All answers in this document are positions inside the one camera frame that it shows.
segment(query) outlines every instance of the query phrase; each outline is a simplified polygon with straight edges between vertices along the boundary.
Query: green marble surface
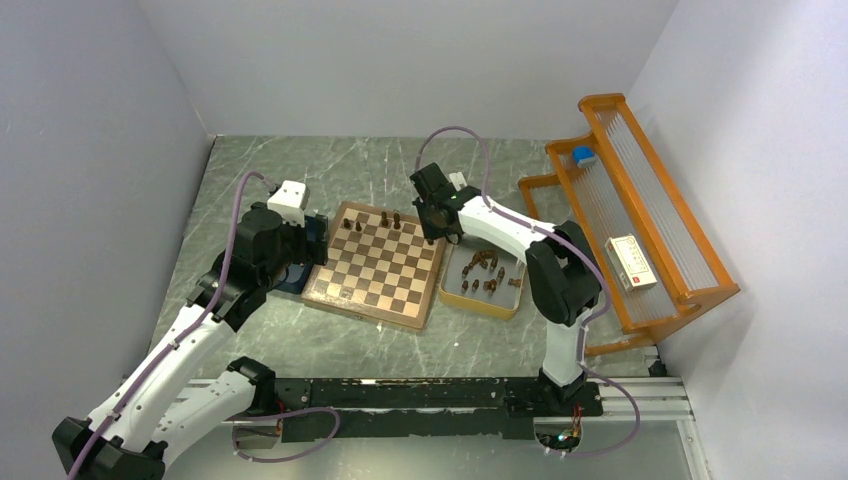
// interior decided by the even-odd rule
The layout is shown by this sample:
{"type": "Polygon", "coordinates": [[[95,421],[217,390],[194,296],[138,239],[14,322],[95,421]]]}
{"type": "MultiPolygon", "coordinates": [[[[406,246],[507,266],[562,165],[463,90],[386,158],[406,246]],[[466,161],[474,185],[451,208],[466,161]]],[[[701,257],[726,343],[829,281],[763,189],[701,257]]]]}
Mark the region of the green marble surface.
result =
{"type": "MultiPolygon", "coordinates": [[[[308,211],[331,217],[350,200],[414,214],[408,180],[420,138],[218,137],[188,221],[182,248],[156,326],[153,344],[165,334],[199,275],[224,248],[233,196],[240,176],[257,170],[277,182],[297,180],[311,190],[308,211]]],[[[489,140],[490,195],[526,213],[518,179],[551,170],[545,142],[489,140]]],[[[462,171],[480,186],[485,161],[470,138],[436,139],[425,162],[445,173],[462,171]]],[[[571,210],[559,187],[537,190],[543,220],[561,223],[571,210]]],[[[243,205],[267,200],[256,182],[243,205]]],[[[594,322],[590,344],[621,337],[614,313],[594,322]]],[[[545,355],[545,319],[533,306],[530,289],[507,321],[448,307],[436,298],[421,333],[357,320],[304,306],[279,292],[257,310],[234,340],[209,358],[199,378],[214,378],[233,359],[248,355],[282,377],[447,377],[535,375],[545,355]]],[[[590,359],[607,375],[647,375],[651,349],[590,359]]]]}

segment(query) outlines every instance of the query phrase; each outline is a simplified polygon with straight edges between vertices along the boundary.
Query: white wall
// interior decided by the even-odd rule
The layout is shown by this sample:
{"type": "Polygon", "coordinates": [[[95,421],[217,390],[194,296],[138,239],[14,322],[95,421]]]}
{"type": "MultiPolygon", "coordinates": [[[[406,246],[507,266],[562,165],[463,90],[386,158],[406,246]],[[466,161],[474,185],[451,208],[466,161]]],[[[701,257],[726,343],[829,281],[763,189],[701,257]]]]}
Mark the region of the white wall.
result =
{"type": "Polygon", "coordinates": [[[846,24],[681,0],[629,95],[743,289],[661,345],[717,479],[848,475],[846,24]]]}
{"type": "Polygon", "coordinates": [[[630,89],[676,3],[141,0],[211,132],[542,139],[630,89]]]}
{"type": "Polygon", "coordinates": [[[0,478],[143,357],[208,148],[134,0],[0,3],[0,478]]]}

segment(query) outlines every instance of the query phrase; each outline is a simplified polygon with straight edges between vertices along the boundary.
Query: wire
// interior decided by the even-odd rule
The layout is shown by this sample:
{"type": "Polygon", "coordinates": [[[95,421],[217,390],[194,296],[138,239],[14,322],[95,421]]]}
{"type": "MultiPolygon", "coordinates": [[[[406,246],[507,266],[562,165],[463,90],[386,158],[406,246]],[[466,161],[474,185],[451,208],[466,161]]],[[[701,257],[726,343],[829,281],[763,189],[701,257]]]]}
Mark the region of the wire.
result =
{"type": "Polygon", "coordinates": [[[435,138],[437,135],[444,133],[444,132],[447,132],[447,131],[450,131],[450,130],[458,130],[458,131],[461,131],[461,132],[465,132],[465,133],[471,135],[472,137],[474,137],[474,139],[477,140],[477,143],[480,144],[480,150],[483,151],[483,158],[486,160],[486,172],[483,175],[483,187],[481,189],[480,196],[483,199],[483,203],[489,208],[489,210],[497,213],[498,215],[500,215],[503,218],[506,218],[507,220],[510,220],[514,223],[517,223],[518,225],[521,225],[525,228],[529,228],[530,230],[539,232],[539,233],[545,235],[546,237],[554,240],[555,242],[559,243],[563,247],[567,248],[571,253],[575,254],[577,256],[577,258],[579,258],[583,262],[583,264],[586,265],[586,267],[592,272],[592,274],[598,280],[598,283],[601,286],[601,290],[604,292],[605,302],[600,309],[595,310],[594,312],[589,314],[589,316],[586,317],[586,319],[584,319],[578,327],[578,331],[577,331],[577,354],[576,354],[577,355],[577,364],[580,366],[580,368],[584,372],[586,372],[587,375],[595,377],[599,380],[602,380],[604,383],[606,383],[608,385],[612,385],[617,390],[619,390],[627,398],[627,400],[630,401],[630,404],[633,405],[633,413],[634,413],[635,419],[634,419],[634,423],[633,423],[633,430],[631,430],[630,433],[620,442],[618,442],[614,445],[610,445],[609,447],[601,448],[599,450],[595,450],[595,451],[592,451],[592,452],[567,453],[567,455],[570,456],[570,457],[586,458],[586,457],[595,457],[595,456],[598,456],[598,455],[604,455],[604,454],[610,453],[612,451],[618,450],[619,448],[630,443],[633,440],[633,438],[635,438],[636,435],[639,433],[639,428],[641,428],[641,424],[642,424],[642,417],[641,417],[641,412],[639,411],[639,405],[636,404],[636,399],[634,399],[633,396],[630,395],[630,392],[628,392],[618,382],[595,372],[594,370],[590,369],[586,365],[585,346],[586,346],[586,334],[589,331],[589,324],[591,322],[593,322],[595,319],[601,317],[603,314],[607,313],[607,311],[609,311],[610,306],[611,306],[610,295],[609,295],[610,288],[609,288],[609,285],[607,285],[606,279],[604,279],[603,274],[601,274],[601,272],[598,270],[598,267],[595,266],[594,262],[592,262],[589,259],[589,257],[587,257],[583,252],[581,252],[579,248],[572,245],[571,242],[568,242],[567,240],[560,237],[559,235],[556,235],[554,232],[540,228],[540,227],[536,226],[535,224],[532,224],[530,222],[525,221],[522,218],[519,218],[515,215],[512,215],[509,212],[498,208],[497,205],[492,205],[491,200],[489,199],[489,195],[488,195],[489,173],[491,172],[491,169],[492,169],[492,159],[489,156],[489,148],[486,146],[486,142],[479,135],[477,135],[477,133],[475,133],[470,128],[452,125],[452,126],[448,126],[448,127],[442,127],[440,129],[436,130],[435,132],[433,132],[432,134],[430,134],[430,136],[427,137],[426,140],[424,140],[424,143],[421,145],[421,148],[418,149],[418,156],[415,158],[415,171],[418,171],[419,168],[421,167],[421,158],[424,154],[424,148],[427,146],[427,144],[430,143],[430,141],[433,140],[433,138],[435,138]]]}
{"type": "Polygon", "coordinates": [[[88,441],[85,442],[85,445],[83,445],[83,448],[80,450],[79,455],[77,455],[76,460],[74,460],[73,465],[71,465],[71,469],[68,471],[66,480],[74,480],[77,477],[80,468],[82,468],[83,462],[85,462],[85,459],[88,457],[88,454],[91,452],[91,449],[94,447],[97,439],[100,438],[112,425],[112,423],[115,422],[116,418],[120,417],[121,412],[124,408],[126,408],[127,404],[130,400],[132,400],[133,396],[136,392],[138,392],[138,389],[141,388],[142,384],[144,384],[153,371],[156,370],[156,367],[162,363],[162,360],[164,360],[165,357],[174,350],[174,345],[179,345],[180,342],[185,340],[186,337],[197,330],[197,328],[203,323],[206,316],[209,315],[213,308],[215,308],[215,305],[221,298],[221,294],[224,292],[224,286],[227,282],[227,275],[230,271],[230,262],[233,257],[233,244],[235,243],[236,238],[236,226],[238,225],[239,210],[241,209],[241,199],[244,195],[244,187],[247,185],[247,181],[251,177],[262,180],[265,186],[268,187],[269,191],[274,191],[277,188],[277,186],[274,185],[274,182],[268,180],[264,175],[256,171],[247,172],[241,177],[241,181],[236,189],[235,200],[233,201],[233,213],[230,217],[230,231],[227,235],[227,246],[224,249],[224,260],[221,264],[221,275],[218,277],[218,287],[215,289],[215,293],[212,294],[212,298],[209,300],[206,308],[203,309],[203,313],[197,317],[197,320],[195,320],[194,323],[186,327],[185,330],[174,337],[174,341],[172,343],[165,345],[153,357],[141,373],[139,373],[138,377],[136,377],[136,379],[130,384],[129,388],[127,388],[126,392],[124,392],[124,394],[120,397],[118,403],[115,404],[115,407],[112,408],[112,412],[103,419],[97,429],[95,429],[94,433],[88,438],[88,441]]]}
{"type": "Polygon", "coordinates": [[[283,462],[291,462],[293,460],[303,458],[303,457],[305,457],[305,456],[307,456],[311,453],[315,453],[318,450],[321,450],[322,448],[326,447],[328,443],[330,443],[330,440],[332,440],[333,437],[336,436],[336,433],[338,433],[339,427],[342,424],[342,420],[341,420],[341,417],[339,416],[339,412],[337,412],[336,410],[329,408],[329,407],[304,408],[302,410],[296,410],[294,412],[278,413],[276,415],[267,415],[267,416],[264,416],[264,417],[233,417],[233,418],[230,418],[230,420],[247,421],[247,422],[264,422],[264,421],[269,421],[269,420],[282,420],[284,418],[298,417],[298,416],[301,416],[301,415],[308,415],[310,413],[329,413],[335,419],[335,424],[333,425],[333,430],[330,432],[329,435],[327,435],[326,438],[321,440],[321,442],[318,445],[315,445],[314,447],[311,447],[311,448],[307,448],[306,450],[304,450],[300,453],[297,453],[295,455],[291,455],[291,456],[288,456],[288,457],[257,458],[257,457],[248,455],[248,454],[242,452],[241,450],[239,450],[238,441],[236,440],[236,429],[234,428],[233,434],[232,434],[233,453],[236,454],[239,458],[243,458],[243,459],[250,461],[250,462],[283,463],[283,462]]]}

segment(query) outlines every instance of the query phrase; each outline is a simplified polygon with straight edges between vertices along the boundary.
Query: wooden rack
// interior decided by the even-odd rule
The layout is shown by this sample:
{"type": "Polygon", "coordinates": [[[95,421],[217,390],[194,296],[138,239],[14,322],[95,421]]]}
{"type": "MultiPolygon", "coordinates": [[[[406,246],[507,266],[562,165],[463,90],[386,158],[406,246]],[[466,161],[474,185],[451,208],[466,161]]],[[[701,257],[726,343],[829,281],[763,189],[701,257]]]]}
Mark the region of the wooden rack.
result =
{"type": "Polygon", "coordinates": [[[589,133],[546,146],[554,172],[522,178],[529,214],[539,218],[531,190],[561,185],[610,286],[612,306],[626,335],[587,347],[601,355],[658,343],[739,291],[666,171],[624,95],[591,95],[579,103],[589,133]],[[599,162],[578,168],[575,147],[591,148],[599,162]],[[635,235],[657,276],[647,289],[625,291],[603,245],[635,235]]]}

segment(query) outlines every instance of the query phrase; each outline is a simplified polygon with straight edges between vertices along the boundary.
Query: wooden chessboard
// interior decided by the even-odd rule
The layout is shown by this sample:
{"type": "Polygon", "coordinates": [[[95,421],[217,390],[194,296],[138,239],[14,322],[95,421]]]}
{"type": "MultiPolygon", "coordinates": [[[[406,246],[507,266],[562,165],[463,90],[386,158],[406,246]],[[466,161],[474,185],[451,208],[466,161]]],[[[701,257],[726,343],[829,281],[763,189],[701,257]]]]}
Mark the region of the wooden chessboard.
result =
{"type": "Polygon", "coordinates": [[[343,202],[330,226],[327,265],[316,267],[303,300],[355,315],[420,330],[427,323],[445,241],[428,245],[417,217],[343,202]],[[389,225],[380,226],[383,211],[389,225]],[[342,221],[351,221],[346,229],[342,221]],[[362,231],[355,229],[359,221],[362,231]]]}

